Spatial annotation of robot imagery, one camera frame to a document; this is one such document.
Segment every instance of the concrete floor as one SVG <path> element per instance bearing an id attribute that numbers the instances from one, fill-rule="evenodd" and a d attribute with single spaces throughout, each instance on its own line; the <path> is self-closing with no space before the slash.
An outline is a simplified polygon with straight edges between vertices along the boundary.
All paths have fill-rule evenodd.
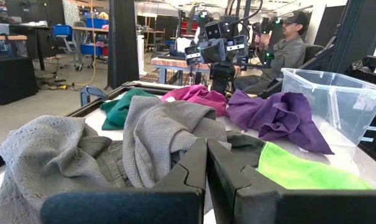
<path id="1" fill-rule="evenodd" d="M 145 58 L 145 71 L 151 72 L 154 69 L 153 66 L 147 65 L 150 63 L 150 54 L 147 54 Z M 70 57 L 61 57 L 60 64 L 69 60 L 71 60 Z M 89 64 L 89 61 L 88 58 L 84 59 L 84 63 Z M 57 60 L 45 62 L 46 71 L 36 70 L 36 76 L 51 78 L 52 74 L 48 73 L 57 69 Z M 34 62 L 34 66 L 39 69 L 38 62 Z M 108 80 L 108 65 L 98 61 L 97 66 L 95 78 L 89 85 L 103 90 Z M 67 83 L 86 83 L 91 80 L 93 72 L 92 68 L 85 67 L 81 72 L 77 72 L 73 66 L 67 66 L 58 70 L 58 79 L 66 79 Z M 45 114 L 63 116 L 79 107 L 79 92 L 73 90 L 39 90 L 34 96 L 8 105 L 0 105 L 0 144 L 4 142 L 11 130 L 18 129 L 32 119 Z"/>

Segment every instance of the green cloth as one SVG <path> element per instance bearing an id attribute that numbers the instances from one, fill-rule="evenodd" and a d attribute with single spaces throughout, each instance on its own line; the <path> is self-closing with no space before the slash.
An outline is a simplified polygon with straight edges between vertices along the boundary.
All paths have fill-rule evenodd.
<path id="1" fill-rule="evenodd" d="M 144 90 L 129 90 L 120 100 L 113 100 L 109 103 L 103 103 L 101 109 L 106 113 L 106 120 L 102 125 L 102 130 L 120 130 L 124 129 L 128 110 L 130 108 L 133 96 L 152 96 Z"/>
<path id="2" fill-rule="evenodd" d="M 300 159 L 271 142 L 262 149 L 258 171 L 286 189 L 372 189 L 354 174 Z"/>

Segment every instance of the clear plastic bin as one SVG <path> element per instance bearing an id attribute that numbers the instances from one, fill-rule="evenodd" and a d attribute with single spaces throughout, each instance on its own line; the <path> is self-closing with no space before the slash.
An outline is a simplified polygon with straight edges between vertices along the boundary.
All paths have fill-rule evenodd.
<path id="1" fill-rule="evenodd" d="M 331 150 L 352 161 L 376 114 L 376 85 L 330 72 L 283 68 L 283 92 L 302 93 Z"/>

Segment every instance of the purple cloth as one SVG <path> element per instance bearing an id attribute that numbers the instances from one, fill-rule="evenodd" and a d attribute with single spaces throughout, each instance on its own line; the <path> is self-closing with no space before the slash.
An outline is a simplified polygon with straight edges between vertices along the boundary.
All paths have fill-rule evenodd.
<path id="1" fill-rule="evenodd" d="M 186 100 L 200 105 L 210 106 L 217 112 L 217 116 L 224 116 L 226 113 L 226 98 L 222 94 L 212 90 L 208 91 L 203 85 L 193 85 L 179 88 L 168 92 L 162 97 L 162 101 L 166 101 L 169 97 L 175 100 Z"/>
<path id="2" fill-rule="evenodd" d="M 262 140 L 286 137 L 305 150 L 334 154 L 313 123 L 310 104 L 302 93 L 276 93 L 264 100 L 236 90 L 228 104 L 231 121 L 244 131 L 257 130 Z"/>

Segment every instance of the gray knit cloth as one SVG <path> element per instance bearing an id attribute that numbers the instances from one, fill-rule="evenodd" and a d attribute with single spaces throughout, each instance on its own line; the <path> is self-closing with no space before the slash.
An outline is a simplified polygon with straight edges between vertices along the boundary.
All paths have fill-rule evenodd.
<path id="1" fill-rule="evenodd" d="M 133 186 L 153 187 L 199 138 L 218 140 L 230 149 L 225 126 L 215 118 L 215 110 L 208 106 L 134 96 L 123 137 L 123 164 Z"/>
<path id="2" fill-rule="evenodd" d="M 6 172 L 0 223 L 40 223 L 51 195 L 126 187 L 122 143 L 99 137 L 83 118 L 41 116 L 12 131 L 0 147 Z"/>

